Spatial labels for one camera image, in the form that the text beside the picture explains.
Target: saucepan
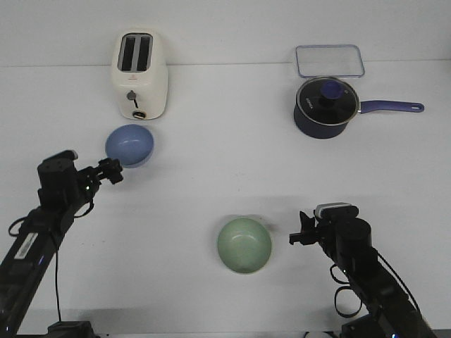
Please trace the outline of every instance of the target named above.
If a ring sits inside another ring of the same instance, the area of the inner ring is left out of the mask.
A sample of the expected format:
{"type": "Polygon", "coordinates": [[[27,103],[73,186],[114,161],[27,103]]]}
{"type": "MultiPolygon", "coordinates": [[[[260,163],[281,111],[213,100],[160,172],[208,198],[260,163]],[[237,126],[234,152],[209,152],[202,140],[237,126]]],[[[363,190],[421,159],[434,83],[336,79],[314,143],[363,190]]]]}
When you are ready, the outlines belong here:
{"type": "Polygon", "coordinates": [[[330,139],[345,130],[358,113],[370,111],[408,111],[420,113],[424,105],[401,101],[359,101],[354,89],[335,77],[315,77],[297,91],[295,122],[303,133],[330,139]]]}

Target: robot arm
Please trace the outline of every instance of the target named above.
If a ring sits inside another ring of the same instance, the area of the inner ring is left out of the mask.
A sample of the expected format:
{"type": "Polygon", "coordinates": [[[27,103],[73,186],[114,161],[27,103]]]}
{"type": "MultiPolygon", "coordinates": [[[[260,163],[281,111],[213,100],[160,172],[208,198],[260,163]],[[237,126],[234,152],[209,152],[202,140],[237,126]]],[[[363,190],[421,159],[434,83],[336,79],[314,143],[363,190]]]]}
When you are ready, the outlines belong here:
{"type": "Polygon", "coordinates": [[[22,222],[16,240],[0,265],[0,338],[14,337],[50,261],[80,208],[99,190],[102,179],[123,178],[118,160],[77,171],[74,151],[63,151],[38,166],[41,205],[22,222]]]}
{"type": "Polygon", "coordinates": [[[368,316],[343,325],[342,337],[434,338],[419,308],[379,262],[383,258],[371,245],[371,227],[358,213],[350,204],[320,205],[314,218],[301,212],[301,232],[290,235],[291,244],[318,242],[368,309],[368,316]]]}

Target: green bowl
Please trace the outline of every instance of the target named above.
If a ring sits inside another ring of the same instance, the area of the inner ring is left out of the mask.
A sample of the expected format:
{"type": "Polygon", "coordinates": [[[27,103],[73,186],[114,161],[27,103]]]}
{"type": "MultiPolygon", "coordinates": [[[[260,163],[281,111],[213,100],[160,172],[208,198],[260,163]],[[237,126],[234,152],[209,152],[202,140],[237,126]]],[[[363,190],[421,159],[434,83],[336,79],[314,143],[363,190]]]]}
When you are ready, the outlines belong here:
{"type": "Polygon", "coordinates": [[[261,269],[272,249],[268,231],[250,218],[237,218],[224,225],[216,245],[223,263],[237,273],[261,269]]]}

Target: purple handle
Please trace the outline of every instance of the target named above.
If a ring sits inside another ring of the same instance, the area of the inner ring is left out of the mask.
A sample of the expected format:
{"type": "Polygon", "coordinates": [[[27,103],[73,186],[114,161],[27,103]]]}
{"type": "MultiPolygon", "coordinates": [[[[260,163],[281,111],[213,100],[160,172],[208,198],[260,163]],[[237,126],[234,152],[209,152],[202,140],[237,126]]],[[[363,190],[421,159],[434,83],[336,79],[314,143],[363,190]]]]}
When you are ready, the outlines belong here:
{"type": "Polygon", "coordinates": [[[399,101],[363,101],[360,102],[360,113],[365,114],[370,111],[410,111],[412,113],[420,113],[424,111],[423,104],[416,102],[399,102],[399,101]]]}

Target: white wall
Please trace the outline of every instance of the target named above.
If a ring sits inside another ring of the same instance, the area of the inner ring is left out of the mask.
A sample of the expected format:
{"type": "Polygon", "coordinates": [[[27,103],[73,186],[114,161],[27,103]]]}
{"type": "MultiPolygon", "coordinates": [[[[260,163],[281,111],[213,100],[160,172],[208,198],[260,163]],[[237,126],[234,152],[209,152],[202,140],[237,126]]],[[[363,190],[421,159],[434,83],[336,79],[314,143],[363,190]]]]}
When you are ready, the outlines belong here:
{"type": "Polygon", "coordinates": [[[451,58],[449,0],[0,2],[0,66],[108,65],[136,25],[170,64],[284,63],[299,44],[357,44],[365,60],[451,58]]]}

